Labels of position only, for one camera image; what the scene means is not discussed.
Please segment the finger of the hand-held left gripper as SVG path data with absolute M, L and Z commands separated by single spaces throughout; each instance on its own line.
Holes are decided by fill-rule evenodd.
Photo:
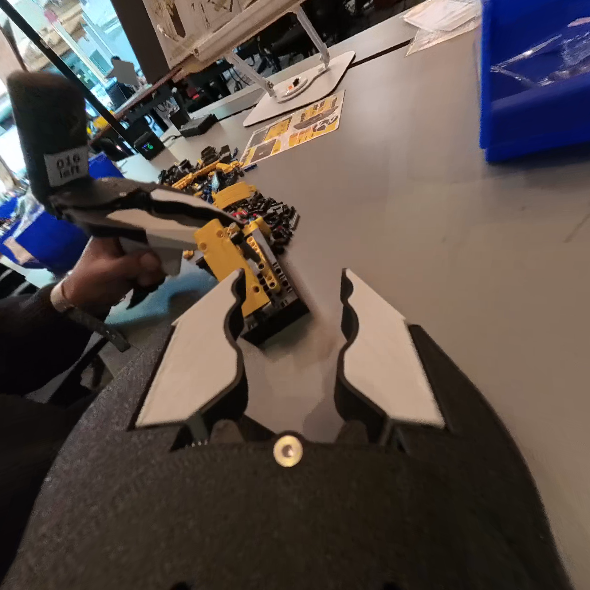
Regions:
M 177 276 L 181 271 L 183 252 L 196 247 L 195 233 L 217 217 L 212 208 L 196 208 L 199 218 L 180 215 L 176 218 L 155 217 L 145 210 L 115 210 L 107 219 L 125 224 L 146 234 L 149 247 L 159 256 L 167 276 Z
M 223 227 L 235 224 L 243 229 L 246 225 L 244 221 L 240 221 L 199 197 L 166 188 L 154 189 L 149 193 L 149 213 L 153 217 L 175 221 L 197 229 L 214 219 L 218 220 Z

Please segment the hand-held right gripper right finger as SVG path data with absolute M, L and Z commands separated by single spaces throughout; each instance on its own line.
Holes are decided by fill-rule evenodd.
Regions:
M 443 431 L 446 422 L 405 316 L 351 269 L 340 278 L 344 343 L 337 355 L 335 408 L 385 444 L 400 425 Z

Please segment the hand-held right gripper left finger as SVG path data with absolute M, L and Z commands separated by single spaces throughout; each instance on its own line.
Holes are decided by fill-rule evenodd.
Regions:
M 194 445 L 206 444 L 215 419 L 227 411 L 226 396 L 236 396 L 240 415 L 248 400 L 242 351 L 246 273 L 232 271 L 181 314 L 151 374 L 138 406 L 135 428 L 179 425 Z

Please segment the yellow panel with grey shafts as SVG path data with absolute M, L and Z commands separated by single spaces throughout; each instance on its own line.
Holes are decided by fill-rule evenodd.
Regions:
M 214 219 L 197 230 L 195 241 L 203 260 L 221 282 L 233 271 L 242 269 L 246 278 L 246 299 L 242 304 L 244 318 L 263 311 L 284 293 L 277 263 L 261 226 L 250 222 L 242 230 L 235 224 L 223 227 Z

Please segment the black and yellow brick assembly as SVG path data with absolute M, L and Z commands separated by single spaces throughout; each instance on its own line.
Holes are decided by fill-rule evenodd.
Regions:
M 290 277 L 272 251 L 271 231 L 262 218 L 240 228 L 213 219 L 191 228 L 191 261 L 219 283 L 233 271 L 243 270 L 246 298 L 242 304 L 241 337 L 261 346 L 309 312 Z

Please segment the person's left forearm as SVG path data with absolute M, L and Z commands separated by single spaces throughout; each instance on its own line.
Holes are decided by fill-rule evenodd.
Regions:
M 83 354 L 92 331 L 55 310 L 50 284 L 1 300 L 1 394 L 25 396 Z

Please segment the person's left hand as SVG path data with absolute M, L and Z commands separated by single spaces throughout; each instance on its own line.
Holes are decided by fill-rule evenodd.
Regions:
M 117 239 L 93 237 L 64 278 L 67 298 L 91 312 L 93 306 L 115 306 L 135 287 L 161 284 L 165 273 L 152 250 L 139 249 L 126 254 Z

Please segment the yellow curved panel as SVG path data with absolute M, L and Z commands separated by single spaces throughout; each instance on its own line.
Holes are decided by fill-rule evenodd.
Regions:
M 219 192 L 212 193 L 213 204 L 220 210 L 225 210 L 236 203 L 245 201 L 257 192 L 257 188 L 254 185 L 249 185 L 246 182 L 237 182 L 230 185 Z

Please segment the small black box green light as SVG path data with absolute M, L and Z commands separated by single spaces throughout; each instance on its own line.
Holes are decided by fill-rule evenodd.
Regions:
M 141 134 L 134 142 L 133 148 L 147 161 L 152 161 L 166 150 L 165 144 L 153 131 Z

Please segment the black rectangular device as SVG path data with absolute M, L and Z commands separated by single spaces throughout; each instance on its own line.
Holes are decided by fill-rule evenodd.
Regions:
M 202 117 L 190 119 L 179 128 L 179 133 L 184 138 L 202 136 L 219 122 L 213 113 Z

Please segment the blue storage bin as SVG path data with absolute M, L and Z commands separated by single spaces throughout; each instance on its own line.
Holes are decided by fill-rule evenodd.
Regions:
M 589 1 L 483 1 L 480 148 L 497 163 L 589 142 Z
M 77 226 L 57 219 L 33 197 L 25 170 L 20 185 L 1 193 L 1 256 L 25 269 L 70 271 L 88 238 Z

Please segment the illustrated instruction sheet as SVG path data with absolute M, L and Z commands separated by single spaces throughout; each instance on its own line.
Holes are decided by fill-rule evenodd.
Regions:
M 341 90 L 256 130 L 242 153 L 241 166 L 256 165 L 262 160 L 337 130 L 344 95 L 345 91 Z

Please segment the white monitor stand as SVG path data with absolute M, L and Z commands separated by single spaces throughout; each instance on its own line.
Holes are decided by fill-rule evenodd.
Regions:
M 353 50 L 332 57 L 301 4 L 302 1 L 254 1 L 230 22 L 238 33 L 244 34 L 253 32 L 254 29 L 259 30 L 286 12 L 291 12 L 319 52 L 319 62 L 316 65 L 278 83 L 262 77 L 237 53 L 231 51 L 225 55 L 230 64 L 245 73 L 264 91 L 259 102 L 244 120 L 245 128 L 299 110 L 328 97 L 356 57 Z

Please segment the monitor screen with instructions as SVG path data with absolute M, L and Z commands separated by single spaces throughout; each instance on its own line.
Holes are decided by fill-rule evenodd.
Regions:
M 256 36 L 301 1 L 143 1 L 172 70 L 188 58 L 199 68 Z

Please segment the white paper sheets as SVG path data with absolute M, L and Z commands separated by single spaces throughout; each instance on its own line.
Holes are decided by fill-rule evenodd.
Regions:
M 481 1 L 425 1 L 402 19 L 416 28 L 407 56 L 475 30 L 482 21 Z

